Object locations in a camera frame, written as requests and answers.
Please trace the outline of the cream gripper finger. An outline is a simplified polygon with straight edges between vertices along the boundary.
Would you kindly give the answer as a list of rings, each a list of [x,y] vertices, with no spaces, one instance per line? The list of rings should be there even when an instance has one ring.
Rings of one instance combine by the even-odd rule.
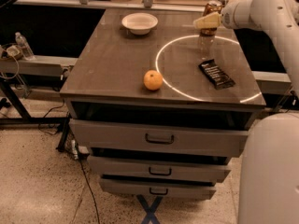
[[[211,29],[221,25],[221,14],[218,12],[209,13],[193,22],[196,29]]]

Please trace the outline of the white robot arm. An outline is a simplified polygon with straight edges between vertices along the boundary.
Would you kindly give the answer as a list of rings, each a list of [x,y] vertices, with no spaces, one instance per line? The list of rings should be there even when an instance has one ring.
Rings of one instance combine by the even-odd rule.
[[[299,93],[298,4],[237,0],[193,22],[197,29],[250,29],[269,37]],[[299,224],[299,115],[273,113],[249,132],[242,155],[237,224]]]

